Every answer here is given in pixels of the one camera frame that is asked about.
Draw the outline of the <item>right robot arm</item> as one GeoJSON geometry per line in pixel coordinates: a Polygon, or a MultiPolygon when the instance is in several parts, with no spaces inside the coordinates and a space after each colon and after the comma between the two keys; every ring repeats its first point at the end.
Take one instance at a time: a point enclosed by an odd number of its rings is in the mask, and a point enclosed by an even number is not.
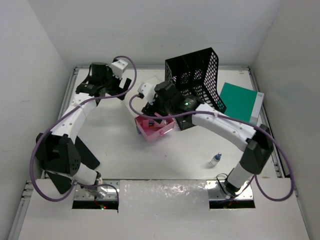
{"type": "Polygon", "coordinates": [[[243,152],[241,159],[228,174],[224,185],[232,196],[253,175],[259,175],[274,150],[272,141],[266,136],[270,132],[266,125],[256,130],[250,125],[226,118],[208,103],[194,95],[183,94],[171,82],[157,85],[142,83],[138,88],[139,97],[146,98],[142,112],[148,116],[176,115],[191,125],[210,130],[234,144],[243,152]]]}

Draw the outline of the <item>green notebook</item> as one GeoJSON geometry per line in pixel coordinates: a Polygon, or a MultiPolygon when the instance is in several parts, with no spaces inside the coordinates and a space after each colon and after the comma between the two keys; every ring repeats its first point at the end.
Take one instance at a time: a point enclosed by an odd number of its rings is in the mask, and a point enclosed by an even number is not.
{"type": "Polygon", "coordinates": [[[251,124],[257,124],[263,106],[264,93],[225,83],[220,97],[226,105],[225,115],[251,124]]]}

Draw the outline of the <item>metal base plate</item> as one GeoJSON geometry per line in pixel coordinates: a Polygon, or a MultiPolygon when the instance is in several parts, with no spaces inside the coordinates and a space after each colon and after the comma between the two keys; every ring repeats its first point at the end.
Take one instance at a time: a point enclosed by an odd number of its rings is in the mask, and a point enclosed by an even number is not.
{"type": "Polygon", "coordinates": [[[232,196],[226,190],[224,180],[207,180],[205,188],[208,191],[208,198],[210,201],[224,201],[233,198],[236,201],[253,201],[254,194],[250,182],[247,180],[232,196]]]}
{"type": "Polygon", "coordinates": [[[95,198],[99,201],[116,201],[117,194],[120,192],[120,181],[103,179],[98,185],[100,187],[84,187],[77,185],[74,192],[75,201],[93,201],[95,198]]]}

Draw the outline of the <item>small clear dropper bottle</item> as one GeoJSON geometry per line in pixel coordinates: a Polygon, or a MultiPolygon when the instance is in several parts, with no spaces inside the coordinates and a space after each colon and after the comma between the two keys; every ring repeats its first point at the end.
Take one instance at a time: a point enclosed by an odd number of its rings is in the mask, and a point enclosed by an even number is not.
{"type": "Polygon", "coordinates": [[[221,160],[222,154],[219,152],[217,153],[209,162],[211,167],[215,167],[221,160]]]}

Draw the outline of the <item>colourful box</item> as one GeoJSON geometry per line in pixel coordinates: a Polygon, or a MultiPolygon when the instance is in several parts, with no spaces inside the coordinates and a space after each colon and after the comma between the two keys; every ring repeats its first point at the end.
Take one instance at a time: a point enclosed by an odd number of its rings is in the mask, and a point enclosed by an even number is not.
{"type": "Polygon", "coordinates": [[[148,121],[148,127],[149,128],[154,128],[155,127],[155,122],[153,120],[148,121]]]}

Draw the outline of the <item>black notebook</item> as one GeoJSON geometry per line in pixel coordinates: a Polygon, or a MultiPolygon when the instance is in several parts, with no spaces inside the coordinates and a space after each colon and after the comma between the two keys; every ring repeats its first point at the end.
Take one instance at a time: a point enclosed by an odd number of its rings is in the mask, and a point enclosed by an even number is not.
{"type": "Polygon", "coordinates": [[[47,135],[39,145],[36,159],[60,194],[66,193],[72,185],[72,180],[61,174],[75,174],[80,164],[92,170],[100,165],[98,159],[78,136],[73,142],[66,134],[47,135]]]}

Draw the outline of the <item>black mesh file organizer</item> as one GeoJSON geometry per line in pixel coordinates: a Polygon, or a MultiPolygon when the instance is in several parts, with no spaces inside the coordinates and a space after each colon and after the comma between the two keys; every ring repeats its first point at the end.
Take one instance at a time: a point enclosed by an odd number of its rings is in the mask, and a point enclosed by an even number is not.
{"type": "Polygon", "coordinates": [[[225,113],[227,107],[218,94],[219,57],[211,48],[194,51],[165,60],[165,81],[172,82],[187,97],[193,95],[215,110],[225,113]]]}

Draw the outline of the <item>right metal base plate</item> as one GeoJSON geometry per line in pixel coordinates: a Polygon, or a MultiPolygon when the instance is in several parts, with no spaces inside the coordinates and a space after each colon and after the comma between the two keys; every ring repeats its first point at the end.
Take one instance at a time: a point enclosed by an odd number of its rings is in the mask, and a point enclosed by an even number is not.
{"type": "Polygon", "coordinates": [[[224,201],[233,198],[236,201],[253,201],[254,194],[250,182],[247,180],[232,196],[226,190],[224,180],[207,180],[205,188],[208,191],[208,198],[210,201],[224,201]]]}

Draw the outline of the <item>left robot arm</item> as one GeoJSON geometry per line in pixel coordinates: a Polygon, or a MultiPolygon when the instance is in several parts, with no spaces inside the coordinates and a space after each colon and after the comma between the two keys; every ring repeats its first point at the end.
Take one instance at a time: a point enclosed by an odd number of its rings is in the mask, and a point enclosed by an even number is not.
{"type": "Polygon", "coordinates": [[[77,146],[78,133],[89,114],[105,96],[125,98],[131,79],[120,86],[128,63],[114,59],[111,64],[94,62],[86,78],[77,86],[69,107],[62,115],[62,121],[54,126],[39,141],[36,159],[46,172],[93,186],[99,174],[95,170],[100,162],[85,146],[77,146]]]}

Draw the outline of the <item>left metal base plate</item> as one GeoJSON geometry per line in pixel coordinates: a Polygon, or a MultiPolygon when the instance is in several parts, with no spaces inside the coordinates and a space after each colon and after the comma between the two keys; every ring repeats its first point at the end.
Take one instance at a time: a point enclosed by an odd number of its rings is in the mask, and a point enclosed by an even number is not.
{"type": "Polygon", "coordinates": [[[93,201],[95,198],[99,201],[116,201],[117,194],[120,192],[120,181],[103,179],[98,185],[100,187],[84,187],[77,185],[74,192],[75,201],[93,201]]]}

